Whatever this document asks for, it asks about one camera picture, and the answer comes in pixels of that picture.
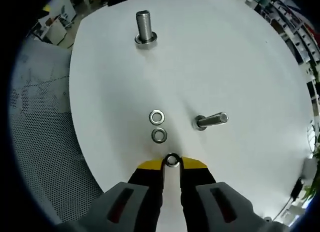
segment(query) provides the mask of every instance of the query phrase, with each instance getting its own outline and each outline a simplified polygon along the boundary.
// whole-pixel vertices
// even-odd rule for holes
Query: cable
[[[284,211],[284,209],[287,207],[287,205],[290,203],[290,200],[292,199],[292,197],[289,198],[288,202],[283,206],[283,208],[280,210],[280,212],[273,218],[272,221],[274,221],[276,218],[278,218],[278,216]]]
[[[67,49],[70,48],[73,44],[74,44],[74,43],[72,43],[69,47],[67,47]]]

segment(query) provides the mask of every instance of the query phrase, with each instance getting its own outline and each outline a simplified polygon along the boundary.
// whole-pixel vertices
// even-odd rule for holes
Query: wall
[[[45,22],[49,18],[54,18],[58,16],[61,13],[61,8],[64,5],[65,13],[68,14],[68,20],[71,22],[71,20],[76,16],[75,9],[72,6],[72,3],[70,0],[51,0],[48,5],[50,6],[50,12],[49,15],[39,19],[39,22],[42,26],[45,25]]]

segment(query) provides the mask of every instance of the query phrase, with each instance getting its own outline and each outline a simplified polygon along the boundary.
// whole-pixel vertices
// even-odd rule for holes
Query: metal washer
[[[134,38],[134,41],[136,42],[136,43],[138,43],[138,44],[150,44],[150,43],[153,43],[153,42],[155,42],[156,40],[157,40],[157,38],[158,38],[158,36],[157,36],[157,34],[155,33],[155,32],[152,32],[152,37],[149,39],[149,40],[147,40],[147,41],[142,41],[141,39],[140,39],[140,34],[138,34],[138,35],[136,35],[136,37]]]
[[[207,127],[201,128],[198,126],[198,121],[203,118],[206,118],[206,117],[204,117],[203,115],[198,115],[197,117],[195,117],[195,119],[192,121],[193,128],[195,128],[196,130],[199,130],[199,131],[204,131]]]
[[[154,121],[154,114],[159,114],[161,116],[161,119],[159,121]],[[165,115],[162,111],[158,110],[158,109],[154,109],[150,115],[149,115],[149,120],[153,125],[160,125],[164,122]]]
[[[170,158],[173,157],[175,158],[175,163],[170,163]],[[178,167],[179,164],[180,164],[180,156],[177,155],[176,153],[169,153],[165,158],[164,158],[164,161],[165,161],[165,164],[166,166],[169,166],[171,168],[175,168],[175,167]]]
[[[162,139],[157,139],[155,137],[156,133],[158,132],[163,134],[164,137]],[[167,140],[167,137],[168,137],[168,134],[163,128],[155,128],[151,133],[151,138],[155,143],[163,143]]]

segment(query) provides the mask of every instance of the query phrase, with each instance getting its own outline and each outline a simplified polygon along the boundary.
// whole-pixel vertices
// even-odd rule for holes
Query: floor
[[[67,34],[65,38],[58,44],[58,46],[72,51],[81,20],[101,7],[102,6],[99,2],[93,2],[92,4],[86,4],[85,2],[82,2],[81,4],[77,5],[74,8],[76,16],[72,21],[72,26],[66,29]]]

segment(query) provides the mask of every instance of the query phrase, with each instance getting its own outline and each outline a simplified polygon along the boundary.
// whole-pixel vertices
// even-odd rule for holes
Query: chair
[[[69,20],[68,20],[68,14],[65,12],[65,6],[64,5],[61,8],[61,13],[60,13],[60,16],[59,16],[59,20],[60,20],[60,22],[63,24],[63,26],[65,28],[69,28],[72,25],[72,22],[69,22]]]

